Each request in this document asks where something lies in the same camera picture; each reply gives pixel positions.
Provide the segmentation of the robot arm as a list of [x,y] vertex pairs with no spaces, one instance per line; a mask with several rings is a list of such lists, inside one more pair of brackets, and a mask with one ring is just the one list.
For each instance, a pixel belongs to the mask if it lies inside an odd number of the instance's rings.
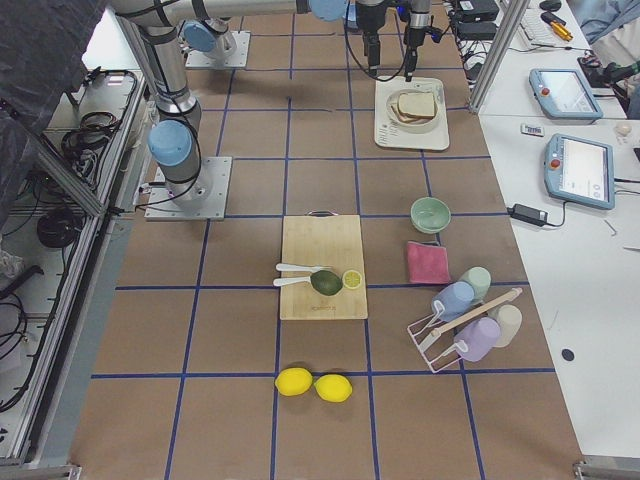
[[332,22],[348,18],[349,1],[111,1],[116,16],[141,38],[139,60],[151,71],[159,124],[148,144],[165,179],[168,199],[195,207],[210,195],[198,140],[201,107],[191,91],[179,44],[179,25],[192,22],[213,37],[227,36],[234,16],[307,14]]
[[[407,82],[413,78],[418,49],[424,44],[425,38],[430,37],[433,42],[438,43],[444,35],[442,29],[433,25],[429,1],[306,1],[304,4],[322,21],[341,20],[344,30],[348,29],[349,14],[354,14],[356,30],[362,33],[363,51],[368,61],[368,66],[362,71],[376,81],[389,80],[377,75],[381,50],[379,30],[386,23],[386,12],[389,9],[396,9],[401,21],[405,23],[405,53],[396,73],[402,74]],[[196,19],[184,22],[181,30],[183,39],[191,49],[215,61],[226,60],[236,50],[235,38],[229,31],[229,19],[209,19],[202,8],[196,11]]]

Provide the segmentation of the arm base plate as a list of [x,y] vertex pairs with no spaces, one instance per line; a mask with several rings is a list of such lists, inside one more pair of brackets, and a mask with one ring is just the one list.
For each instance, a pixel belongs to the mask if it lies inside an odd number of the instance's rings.
[[205,157],[195,186],[185,195],[178,197],[189,184],[180,188],[171,183],[166,184],[164,174],[157,168],[154,181],[161,182],[162,185],[153,187],[149,199],[145,200],[145,203],[148,203],[144,212],[145,219],[222,221],[225,216],[231,171],[231,157]]
[[236,49],[222,59],[214,59],[208,54],[190,50],[185,62],[187,70],[228,70],[246,67],[249,55],[251,33],[249,31],[232,31]]

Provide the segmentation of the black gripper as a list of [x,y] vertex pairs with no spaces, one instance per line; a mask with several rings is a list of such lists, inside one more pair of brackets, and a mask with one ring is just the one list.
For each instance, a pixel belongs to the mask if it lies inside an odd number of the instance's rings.
[[355,1],[356,24],[362,32],[369,74],[376,74],[380,66],[379,30],[386,23],[388,5],[385,0]]
[[418,61],[417,49],[426,38],[434,43],[440,42],[440,29],[433,25],[433,16],[427,12],[409,12],[406,19],[404,43],[407,46],[404,55],[404,79],[411,82]]

